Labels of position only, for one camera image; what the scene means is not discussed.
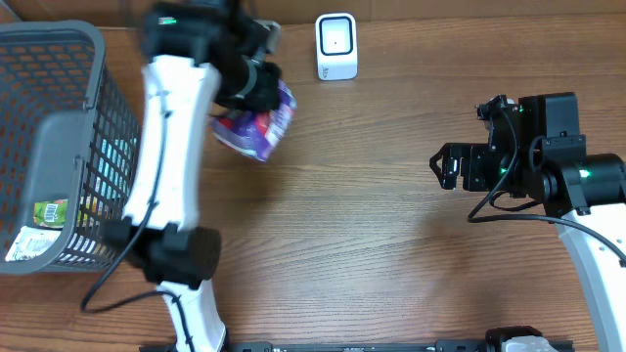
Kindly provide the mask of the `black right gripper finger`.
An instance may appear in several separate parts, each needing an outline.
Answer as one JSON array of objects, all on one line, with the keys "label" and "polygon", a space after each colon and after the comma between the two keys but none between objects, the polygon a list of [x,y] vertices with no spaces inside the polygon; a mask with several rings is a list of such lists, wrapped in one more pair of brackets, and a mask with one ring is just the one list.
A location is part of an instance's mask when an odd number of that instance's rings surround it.
[{"label": "black right gripper finger", "polygon": [[456,158],[432,158],[429,167],[444,190],[455,190],[461,165]]},{"label": "black right gripper finger", "polygon": [[451,160],[458,160],[463,156],[463,144],[462,143],[446,143],[441,149],[429,159],[430,164],[436,164],[440,161],[442,164],[447,164]]}]

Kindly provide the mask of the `purple Carefree package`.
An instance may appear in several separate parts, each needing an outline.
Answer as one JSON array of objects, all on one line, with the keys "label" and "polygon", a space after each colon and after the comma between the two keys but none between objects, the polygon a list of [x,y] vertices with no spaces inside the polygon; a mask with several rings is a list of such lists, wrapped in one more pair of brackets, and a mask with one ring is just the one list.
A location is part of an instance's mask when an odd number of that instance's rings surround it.
[{"label": "purple Carefree package", "polygon": [[280,103],[264,112],[227,110],[214,115],[210,127],[225,146],[265,162],[283,139],[297,111],[297,101],[284,80],[278,81]]}]

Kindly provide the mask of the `green yellow snack packet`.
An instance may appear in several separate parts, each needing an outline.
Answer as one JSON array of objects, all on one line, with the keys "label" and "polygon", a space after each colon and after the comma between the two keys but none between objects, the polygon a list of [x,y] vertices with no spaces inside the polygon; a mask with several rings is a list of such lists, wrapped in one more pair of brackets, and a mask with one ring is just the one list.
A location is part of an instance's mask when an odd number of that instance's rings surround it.
[{"label": "green yellow snack packet", "polygon": [[66,220],[66,199],[39,201],[33,206],[33,222],[39,227],[61,229]]}]

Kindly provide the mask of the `white tube with gold cap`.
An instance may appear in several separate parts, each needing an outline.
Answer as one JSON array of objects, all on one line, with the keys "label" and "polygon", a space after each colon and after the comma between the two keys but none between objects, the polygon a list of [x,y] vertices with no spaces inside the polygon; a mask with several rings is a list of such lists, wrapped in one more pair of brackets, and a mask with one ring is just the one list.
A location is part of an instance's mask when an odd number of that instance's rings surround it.
[{"label": "white tube with gold cap", "polygon": [[37,257],[50,248],[60,236],[59,230],[21,227],[5,256],[7,262],[25,261]]}]

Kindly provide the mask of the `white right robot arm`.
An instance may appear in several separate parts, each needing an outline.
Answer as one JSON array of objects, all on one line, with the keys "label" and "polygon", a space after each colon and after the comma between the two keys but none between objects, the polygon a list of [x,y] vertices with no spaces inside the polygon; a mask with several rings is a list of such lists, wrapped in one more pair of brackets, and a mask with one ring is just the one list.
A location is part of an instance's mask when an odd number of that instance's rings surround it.
[{"label": "white right robot arm", "polygon": [[497,95],[476,106],[488,140],[446,143],[429,160],[444,190],[482,193],[470,223],[556,226],[603,351],[625,348],[625,163],[588,154],[572,92]]}]

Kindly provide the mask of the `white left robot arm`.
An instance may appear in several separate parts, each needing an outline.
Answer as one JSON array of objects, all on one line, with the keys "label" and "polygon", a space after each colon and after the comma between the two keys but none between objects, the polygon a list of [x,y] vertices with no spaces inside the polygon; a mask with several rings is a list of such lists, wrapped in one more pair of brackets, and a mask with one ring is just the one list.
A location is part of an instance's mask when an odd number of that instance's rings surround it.
[{"label": "white left robot arm", "polygon": [[268,56],[281,34],[276,22],[237,1],[160,1],[142,19],[145,115],[136,175],[121,216],[99,232],[164,300],[176,351],[228,347],[212,286],[221,237],[200,223],[204,137],[214,106],[279,108],[281,71]]}]

